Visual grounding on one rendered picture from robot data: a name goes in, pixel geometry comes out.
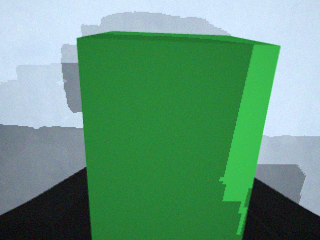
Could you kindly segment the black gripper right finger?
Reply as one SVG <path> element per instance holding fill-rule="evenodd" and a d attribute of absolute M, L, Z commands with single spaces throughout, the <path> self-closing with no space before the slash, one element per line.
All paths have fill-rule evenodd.
<path fill-rule="evenodd" d="M 242 240 L 320 240 L 320 216 L 254 177 Z"/>

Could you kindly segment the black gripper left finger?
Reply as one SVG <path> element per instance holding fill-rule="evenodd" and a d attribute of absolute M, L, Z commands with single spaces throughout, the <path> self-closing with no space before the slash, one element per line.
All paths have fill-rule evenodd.
<path fill-rule="evenodd" d="M 87 167 L 0 215 L 0 240 L 92 240 Z"/>

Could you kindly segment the green gauge with white pin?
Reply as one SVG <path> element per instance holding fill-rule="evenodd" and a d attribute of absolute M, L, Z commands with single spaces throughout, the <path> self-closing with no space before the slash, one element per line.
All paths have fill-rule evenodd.
<path fill-rule="evenodd" d="M 281 46 L 76 39 L 92 240 L 242 240 Z"/>

